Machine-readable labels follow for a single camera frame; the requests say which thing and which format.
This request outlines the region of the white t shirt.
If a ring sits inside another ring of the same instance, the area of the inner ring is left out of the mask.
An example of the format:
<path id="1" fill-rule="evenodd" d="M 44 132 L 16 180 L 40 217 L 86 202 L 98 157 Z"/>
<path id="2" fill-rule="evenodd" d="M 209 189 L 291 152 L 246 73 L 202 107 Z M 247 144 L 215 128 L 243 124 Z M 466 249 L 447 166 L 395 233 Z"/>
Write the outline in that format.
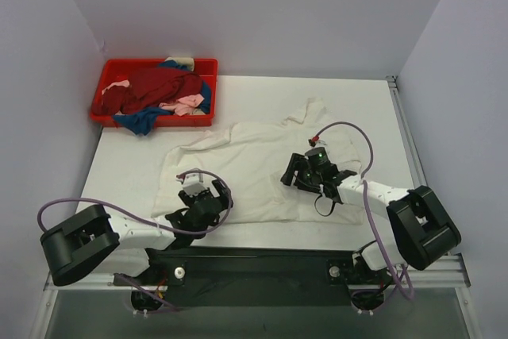
<path id="1" fill-rule="evenodd" d="M 176 176 L 198 168 L 219 175 L 230 187 L 234 202 L 227 219 L 230 224 L 362 224 L 362 206 L 333 206 L 329 200 L 286 187 L 280 181 L 291 154 L 305 153 L 308 139 L 332 121 L 325 103 L 310 98 L 279 123 L 235 123 L 222 131 L 206 131 L 196 141 L 173 148 L 162 165 L 152 216 L 183 207 Z"/>

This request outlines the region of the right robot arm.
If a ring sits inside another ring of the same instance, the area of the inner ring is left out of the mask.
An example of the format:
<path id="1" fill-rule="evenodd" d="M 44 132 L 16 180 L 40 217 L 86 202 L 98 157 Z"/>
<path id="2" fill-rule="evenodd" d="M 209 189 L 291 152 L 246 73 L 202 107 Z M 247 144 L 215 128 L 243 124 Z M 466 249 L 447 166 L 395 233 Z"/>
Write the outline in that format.
<path id="1" fill-rule="evenodd" d="M 323 147 L 292 154 L 281 183 L 325 197 L 333 206 L 363 207 L 369 222 L 374 214 L 390 222 L 393 241 L 368 244 L 351 264 L 352 274 L 361 282 L 371 281 L 389 265 L 423 271 L 462 241 L 431 188 L 407 190 L 364 180 L 354 171 L 340 170 Z"/>

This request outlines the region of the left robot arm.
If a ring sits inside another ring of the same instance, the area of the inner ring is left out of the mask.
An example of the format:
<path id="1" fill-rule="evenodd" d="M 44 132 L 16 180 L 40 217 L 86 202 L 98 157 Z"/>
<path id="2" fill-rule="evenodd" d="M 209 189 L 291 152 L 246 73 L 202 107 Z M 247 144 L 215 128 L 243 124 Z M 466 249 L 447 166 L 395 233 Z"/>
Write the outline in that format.
<path id="1" fill-rule="evenodd" d="M 184 207 L 162 218 L 145 220 L 127 211 L 119 218 L 108 214 L 121 208 L 95 199 L 90 205 L 50 229 L 42 228 L 40 243 L 57 287 L 76 283 L 92 273 L 116 249 L 178 250 L 218 228 L 233 208 L 231 190 L 221 181 L 208 187 L 179 192 Z"/>

